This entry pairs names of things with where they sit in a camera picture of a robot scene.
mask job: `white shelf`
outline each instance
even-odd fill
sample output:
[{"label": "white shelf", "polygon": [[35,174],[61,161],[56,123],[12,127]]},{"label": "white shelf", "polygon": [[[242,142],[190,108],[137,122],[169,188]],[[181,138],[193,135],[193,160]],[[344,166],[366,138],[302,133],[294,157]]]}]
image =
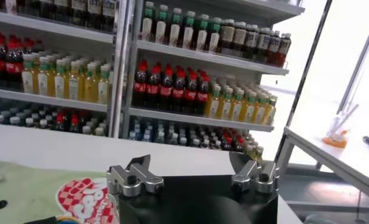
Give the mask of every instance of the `white shelf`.
[{"label": "white shelf", "polygon": [[40,18],[33,19],[0,12],[0,22],[112,44],[112,35],[110,34],[79,28],[73,25],[59,24],[56,21]]},{"label": "white shelf", "polygon": [[174,114],[174,113],[146,110],[146,109],[140,109],[140,108],[129,108],[129,114],[133,116],[150,117],[150,118],[163,119],[163,120],[168,120],[168,121],[211,125],[211,126],[226,127],[226,128],[237,128],[237,129],[243,129],[243,130],[271,132],[274,129],[273,126],[268,126],[268,125],[258,125],[258,124],[244,123],[244,122],[225,121],[225,120],[219,120],[219,119],[212,119],[208,117]]},{"label": "white shelf", "polygon": [[195,60],[207,61],[210,63],[216,63],[219,65],[226,65],[232,66],[236,68],[243,68],[248,69],[251,71],[258,71],[264,74],[273,74],[273,75],[286,75],[289,71],[286,69],[278,68],[275,66],[264,65],[261,63],[255,63],[253,61],[233,58],[233,57],[226,57],[219,54],[210,54],[206,52],[199,52],[193,51],[188,49],[183,49],[179,47],[172,47],[163,44],[157,44],[148,41],[141,41],[137,42],[138,49],[146,50],[146,51],[153,51],[153,52],[160,52],[170,55],[175,55],[178,57],[185,57],[185,58],[192,58]]},{"label": "white shelf", "polygon": [[42,103],[59,107],[69,107],[82,110],[107,112],[107,105],[99,103],[89,103],[77,100],[59,99],[48,96],[34,95],[28,93],[20,93],[15,91],[0,89],[0,98],[22,100],[33,103]]}]

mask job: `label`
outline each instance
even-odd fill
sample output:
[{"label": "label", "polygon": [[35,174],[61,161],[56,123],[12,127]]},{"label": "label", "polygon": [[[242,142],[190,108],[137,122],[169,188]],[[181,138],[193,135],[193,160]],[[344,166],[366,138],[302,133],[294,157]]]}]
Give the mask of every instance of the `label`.
[{"label": "label", "polygon": [[226,102],[223,105],[222,108],[222,119],[224,120],[228,120],[229,119],[229,112],[230,112],[230,107],[232,106],[232,104],[230,102]]},{"label": "label", "polygon": [[116,2],[113,0],[103,0],[103,15],[114,17]]},{"label": "label", "polygon": [[259,34],[257,48],[260,48],[260,49],[263,49],[263,50],[268,49],[269,39],[270,39],[269,35]]},{"label": "label", "polygon": [[156,43],[162,44],[164,43],[164,34],[165,34],[165,22],[158,21],[156,28]]},{"label": "label", "polygon": [[33,92],[33,74],[31,72],[22,72],[22,81],[25,93]]},{"label": "label", "polygon": [[171,34],[170,34],[170,46],[176,47],[178,45],[180,26],[174,24],[171,26]]},{"label": "label", "polygon": [[38,93],[48,96],[48,76],[43,73],[38,74]]},{"label": "label", "polygon": [[88,0],[88,12],[102,14],[101,0]]},{"label": "label", "polygon": [[106,104],[107,103],[107,83],[100,82],[98,83],[98,103]]},{"label": "label", "polygon": [[216,48],[218,47],[218,41],[219,41],[219,33],[212,33],[209,44],[210,52],[216,52]]},{"label": "label", "polygon": [[225,26],[222,30],[222,40],[232,42],[234,36],[234,27]]},{"label": "label", "polygon": [[71,100],[80,100],[79,99],[79,81],[77,79],[69,79],[69,98]]},{"label": "label", "polygon": [[243,29],[236,29],[234,35],[234,43],[244,44],[246,31]]},{"label": "label", "polygon": [[256,47],[258,41],[258,33],[248,32],[245,45],[248,47]]},{"label": "label", "polygon": [[249,106],[246,109],[246,114],[245,114],[245,122],[247,123],[251,123],[252,122],[252,116],[253,116],[253,112],[255,111],[255,107],[254,106]]},{"label": "label", "polygon": [[56,98],[64,98],[64,78],[61,76],[55,77],[55,96]]},{"label": "label", "polygon": [[192,41],[193,32],[194,32],[194,30],[191,27],[186,27],[184,29],[183,48],[186,48],[186,49],[191,48],[191,41]]},{"label": "label", "polygon": [[142,20],[141,40],[150,41],[151,30],[152,30],[152,19],[144,18]]},{"label": "label", "polygon": [[85,11],[86,10],[86,0],[72,0],[72,8]]}]

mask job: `shelving unit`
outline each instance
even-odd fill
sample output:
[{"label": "shelving unit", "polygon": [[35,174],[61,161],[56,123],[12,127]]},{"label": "shelving unit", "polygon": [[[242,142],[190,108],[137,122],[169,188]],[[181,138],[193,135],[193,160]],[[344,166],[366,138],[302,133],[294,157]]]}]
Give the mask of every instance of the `shelving unit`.
[{"label": "shelving unit", "polygon": [[33,103],[42,103],[59,107],[69,107],[81,110],[107,112],[107,105],[99,103],[89,103],[77,100],[59,99],[48,96],[34,95],[28,93],[20,93],[9,90],[0,89],[0,98],[22,100]]}]

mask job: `green cloth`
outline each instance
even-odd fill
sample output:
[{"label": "green cloth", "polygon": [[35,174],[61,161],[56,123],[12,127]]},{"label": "green cloth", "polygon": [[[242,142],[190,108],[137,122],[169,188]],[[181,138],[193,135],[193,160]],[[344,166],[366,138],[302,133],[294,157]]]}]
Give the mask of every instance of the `green cloth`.
[{"label": "green cloth", "polygon": [[104,172],[34,169],[0,161],[0,223],[21,224],[64,212],[56,203],[56,192],[63,184],[79,178],[105,177]]}]

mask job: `white table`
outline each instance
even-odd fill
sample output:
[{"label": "white table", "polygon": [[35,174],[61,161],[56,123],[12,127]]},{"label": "white table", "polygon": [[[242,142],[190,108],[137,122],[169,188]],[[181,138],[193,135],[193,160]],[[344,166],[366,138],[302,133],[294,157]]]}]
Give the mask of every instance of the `white table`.
[{"label": "white table", "polygon": [[[146,154],[150,171],[160,176],[234,173],[224,151],[0,125],[0,160],[40,169],[105,172]],[[278,223],[302,224],[281,197],[278,201]]]}]

